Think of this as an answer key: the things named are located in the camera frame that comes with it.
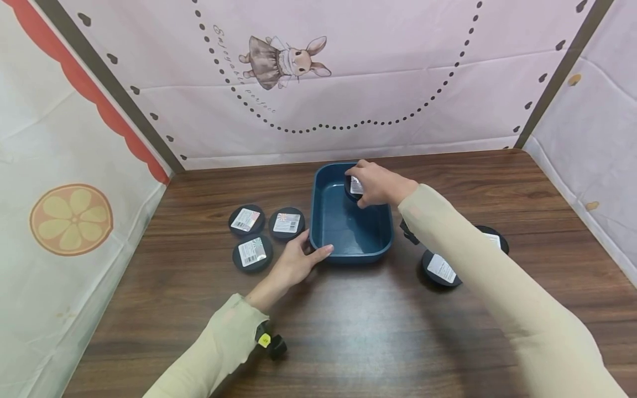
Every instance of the rabbit illustration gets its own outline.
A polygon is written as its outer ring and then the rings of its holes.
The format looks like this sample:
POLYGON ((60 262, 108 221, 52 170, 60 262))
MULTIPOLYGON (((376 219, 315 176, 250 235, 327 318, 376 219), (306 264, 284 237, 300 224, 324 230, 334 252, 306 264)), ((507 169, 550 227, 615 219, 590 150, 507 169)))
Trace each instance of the rabbit illustration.
POLYGON ((320 62, 312 62, 327 43, 327 37, 314 39, 305 50, 283 44, 278 37, 266 38, 265 41, 250 37, 250 52, 239 55, 239 61, 250 64, 252 70, 243 72, 245 78, 257 78, 257 82, 266 90, 275 85, 279 89, 287 87, 292 78, 305 75, 312 71, 319 76, 331 76, 332 72, 320 62))

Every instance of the blue plastic tray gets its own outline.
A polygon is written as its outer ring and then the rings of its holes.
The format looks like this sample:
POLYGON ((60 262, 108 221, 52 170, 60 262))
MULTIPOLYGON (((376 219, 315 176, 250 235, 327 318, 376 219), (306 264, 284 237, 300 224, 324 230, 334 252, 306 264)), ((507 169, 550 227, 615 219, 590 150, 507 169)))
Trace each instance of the blue plastic tray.
POLYGON ((394 241, 389 205, 362 210, 345 195, 345 171, 354 165, 356 163, 326 164, 314 175, 310 243, 314 248, 334 245, 328 262, 374 262, 394 241))

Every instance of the beige sleeve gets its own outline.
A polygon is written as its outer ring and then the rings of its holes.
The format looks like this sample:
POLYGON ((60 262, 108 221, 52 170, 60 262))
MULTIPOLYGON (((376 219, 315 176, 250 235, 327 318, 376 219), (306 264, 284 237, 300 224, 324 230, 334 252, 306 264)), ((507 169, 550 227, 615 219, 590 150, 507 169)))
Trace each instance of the beige sleeve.
POLYGON ((208 398, 228 374, 246 361, 256 345, 257 326, 267 319, 234 294, 144 398, 208 398))
POLYGON ((586 326, 433 188, 398 206, 409 229, 453 267, 509 339, 531 397, 627 397, 586 326))

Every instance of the black round container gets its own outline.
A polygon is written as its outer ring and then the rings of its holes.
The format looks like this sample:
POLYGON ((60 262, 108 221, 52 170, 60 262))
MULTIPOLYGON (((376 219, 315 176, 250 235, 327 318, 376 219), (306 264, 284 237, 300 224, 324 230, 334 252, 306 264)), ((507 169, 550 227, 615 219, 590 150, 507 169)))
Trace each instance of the black round container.
POLYGON ((282 208, 270 216, 269 229, 271 237, 288 242, 305 231, 305 217, 297 208, 282 208))
POLYGON ((228 218, 228 228, 230 228, 233 234, 239 236, 258 234, 263 231, 265 223, 266 214, 256 204, 244 204, 234 210, 233 213, 230 214, 230 218, 228 218), (254 213, 248 213, 248 210, 258 213, 259 215, 255 216, 254 213), (249 215, 256 217, 256 219, 248 218, 249 215))
MULTIPOLYGON (((345 176, 345 196, 354 202, 358 202, 362 198, 362 194, 352 193, 352 176, 345 176)), ((354 192, 360 192, 357 190, 360 183, 354 183, 354 192)))
POLYGON ((254 274, 268 268, 272 262, 273 255, 274 252, 270 239, 263 235, 250 235, 243 238, 234 247, 233 263, 239 271, 254 274))
MULTIPOLYGON (((476 228, 479 229, 480 232, 488 234, 487 238, 489 238, 494 245, 497 244, 505 254, 509 254, 509 244, 505 237, 500 235, 498 231, 484 225, 476 225, 476 228)), ((425 251, 420 263, 424 275, 437 286, 456 287, 462 283, 445 259, 439 255, 435 255, 430 250, 425 251)))

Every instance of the wooden table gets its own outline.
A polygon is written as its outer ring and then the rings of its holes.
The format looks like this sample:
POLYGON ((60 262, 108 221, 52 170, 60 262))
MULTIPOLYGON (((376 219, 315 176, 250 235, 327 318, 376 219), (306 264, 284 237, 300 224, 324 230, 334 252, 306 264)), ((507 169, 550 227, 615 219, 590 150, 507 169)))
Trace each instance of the wooden table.
MULTIPOLYGON (((609 370, 637 396, 637 291, 524 152, 380 159, 426 182, 474 224, 503 234, 510 256, 584 321, 609 370)), ((227 219, 256 203, 268 216, 310 215, 319 164, 179 174, 125 272, 65 397, 141 397, 235 292, 264 274, 236 270, 227 219)), ((423 286, 424 251, 402 237, 375 266, 321 265, 271 312, 289 347, 256 349, 222 385, 224 397, 525 396, 508 342, 464 286, 423 286)), ((283 245, 275 244, 275 255, 283 245)))

